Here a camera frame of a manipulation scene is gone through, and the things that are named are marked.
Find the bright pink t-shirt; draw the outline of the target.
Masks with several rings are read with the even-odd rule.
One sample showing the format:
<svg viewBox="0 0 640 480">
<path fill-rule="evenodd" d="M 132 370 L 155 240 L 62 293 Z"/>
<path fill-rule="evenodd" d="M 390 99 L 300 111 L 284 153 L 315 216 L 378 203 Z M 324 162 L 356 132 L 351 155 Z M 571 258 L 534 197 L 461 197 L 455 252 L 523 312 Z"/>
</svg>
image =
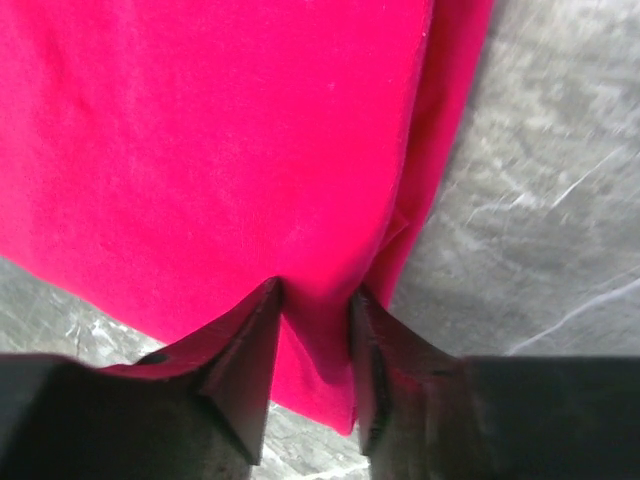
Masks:
<svg viewBox="0 0 640 480">
<path fill-rule="evenodd" d="M 278 276 L 272 399 L 347 434 L 489 1 L 5 1 L 1 253 L 171 343 Z"/>
</svg>

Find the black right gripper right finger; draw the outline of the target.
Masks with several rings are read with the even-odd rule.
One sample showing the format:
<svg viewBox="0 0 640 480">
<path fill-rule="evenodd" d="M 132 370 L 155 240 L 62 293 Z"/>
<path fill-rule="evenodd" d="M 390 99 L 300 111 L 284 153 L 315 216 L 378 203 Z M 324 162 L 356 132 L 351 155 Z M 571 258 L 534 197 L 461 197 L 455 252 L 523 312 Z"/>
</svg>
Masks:
<svg viewBox="0 0 640 480">
<path fill-rule="evenodd" d="M 454 357 L 366 289 L 350 303 L 362 453 L 374 479 L 635 479 L 635 357 Z"/>
</svg>

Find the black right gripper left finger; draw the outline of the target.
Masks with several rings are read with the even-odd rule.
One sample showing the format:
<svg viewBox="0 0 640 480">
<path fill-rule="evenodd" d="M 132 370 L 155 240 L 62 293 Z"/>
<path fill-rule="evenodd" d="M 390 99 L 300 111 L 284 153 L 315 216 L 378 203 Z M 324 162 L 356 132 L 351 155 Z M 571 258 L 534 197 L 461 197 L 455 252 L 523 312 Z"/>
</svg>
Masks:
<svg viewBox="0 0 640 480">
<path fill-rule="evenodd" d="M 261 460 L 282 303 L 272 278 L 130 365 L 1 358 L 5 479 L 246 479 Z"/>
</svg>

